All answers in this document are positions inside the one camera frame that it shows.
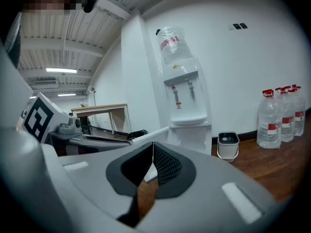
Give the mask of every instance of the bottle label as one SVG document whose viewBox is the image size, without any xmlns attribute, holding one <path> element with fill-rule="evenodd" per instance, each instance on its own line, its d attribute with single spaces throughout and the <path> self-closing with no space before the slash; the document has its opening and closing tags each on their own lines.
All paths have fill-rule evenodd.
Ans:
<svg viewBox="0 0 311 233">
<path fill-rule="evenodd" d="M 303 121 L 305 118 L 305 113 L 303 111 L 296 111 L 295 112 L 295 121 L 300 122 Z"/>
<path fill-rule="evenodd" d="M 161 44 L 161 46 L 160 46 L 161 51 L 162 51 L 162 49 L 164 49 L 164 47 L 165 47 L 166 45 L 169 45 L 171 42 L 177 42 L 177 41 L 179 41 L 179 39 L 178 39 L 177 36 L 171 37 L 171 38 L 169 38 L 169 39 L 166 39 L 165 41 L 162 42 L 162 44 Z"/>
<path fill-rule="evenodd" d="M 268 134 L 277 134 L 280 128 L 280 123 L 269 123 L 268 125 Z"/>
<path fill-rule="evenodd" d="M 283 117 L 282 128 L 290 128 L 293 125 L 294 117 Z"/>
</svg>

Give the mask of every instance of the white wall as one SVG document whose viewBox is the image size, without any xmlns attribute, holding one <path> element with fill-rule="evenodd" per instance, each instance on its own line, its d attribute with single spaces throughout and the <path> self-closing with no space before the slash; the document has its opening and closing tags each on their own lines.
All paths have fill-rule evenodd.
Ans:
<svg viewBox="0 0 311 233">
<path fill-rule="evenodd" d="M 81 107 L 80 103 L 85 100 L 80 99 L 66 99 L 66 100 L 56 100 L 53 101 L 61 110 L 66 112 L 67 114 L 71 113 L 71 109 Z"/>
<path fill-rule="evenodd" d="M 126 103 L 123 88 L 123 72 L 121 60 L 121 39 L 118 38 L 103 60 L 101 61 L 94 79 L 91 81 L 95 87 L 96 105 L 109 105 Z M 87 96 L 88 106 L 94 106 L 94 93 Z M 97 114 L 90 116 L 92 126 L 111 130 L 109 114 Z M 129 133 L 126 122 L 124 120 L 123 111 L 113 113 L 113 123 L 116 131 Z"/>
<path fill-rule="evenodd" d="M 27 112 L 30 110 L 34 103 L 35 99 L 29 100 L 27 103 Z M 61 99 L 61 100 L 52 100 L 61 110 L 67 114 L 71 113 L 71 109 L 81 107 L 81 102 L 84 102 L 84 99 Z"/>
<path fill-rule="evenodd" d="M 122 69 L 132 131 L 145 129 L 153 132 L 160 129 L 159 105 L 155 99 L 157 92 L 154 91 L 150 70 L 152 59 L 150 48 L 146 47 L 148 41 L 143 24 L 143 19 L 136 12 L 122 26 Z"/>
<path fill-rule="evenodd" d="M 256 130 L 262 90 L 296 83 L 311 107 L 308 40 L 279 0 L 165 0 L 143 17 L 159 69 L 156 30 L 184 29 L 207 82 L 213 136 Z M 233 23 L 248 29 L 229 31 Z"/>
</svg>

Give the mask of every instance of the wooden table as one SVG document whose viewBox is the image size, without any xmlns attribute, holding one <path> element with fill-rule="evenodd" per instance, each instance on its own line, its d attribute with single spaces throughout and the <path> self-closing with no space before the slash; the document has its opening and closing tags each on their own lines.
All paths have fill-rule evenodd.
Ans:
<svg viewBox="0 0 311 233">
<path fill-rule="evenodd" d="M 114 110 L 123 109 L 124 110 L 124 117 L 125 121 L 128 127 L 128 131 L 132 132 L 130 118 L 128 117 L 128 111 L 127 111 L 127 104 L 110 104 L 110 105 L 100 105 L 100 106 L 90 106 L 90 107 L 79 107 L 79 108 L 73 108 L 71 109 L 72 114 L 74 117 L 87 117 L 92 116 L 95 114 L 101 114 L 101 113 L 109 113 L 109 119 L 111 124 L 111 131 L 113 134 L 115 134 L 115 128 L 112 121 L 112 113 Z"/>
</svg>

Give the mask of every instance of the black cable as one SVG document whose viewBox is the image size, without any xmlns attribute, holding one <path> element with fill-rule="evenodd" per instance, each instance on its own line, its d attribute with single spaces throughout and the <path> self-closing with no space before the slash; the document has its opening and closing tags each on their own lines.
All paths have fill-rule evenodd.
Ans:
<svg viewBox="0 0 311 233">
<path fill-rule="evenodd" d="M 94 91 L 94 93 L 93 93 L 93 94 L 94 94 L 94 104 L 95 104 L 95 106 L 96 106 L 96 101 L 95 101 L 95 92 L 96 92 L 96 91 Z"/>
</svg>

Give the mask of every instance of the fluorescent light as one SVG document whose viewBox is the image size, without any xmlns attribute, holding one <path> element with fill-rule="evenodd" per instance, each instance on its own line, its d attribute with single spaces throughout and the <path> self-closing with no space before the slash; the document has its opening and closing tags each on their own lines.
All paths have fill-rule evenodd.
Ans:
<svg viewBox="0 0 311 233">
<path fill-rule="evenodd" d="M 58 94 L 59 97 L 64 97 L 64 96 L 76 96 L 75 94 Z"/>
<path fill-rule="evenodd" d="M 74 69 L 61 69 L 61 68 L 47 68 L 47 72 L 71 72 L 71 73 L 77 73 L 77 70 L 74 70 Z"/>
</svg>

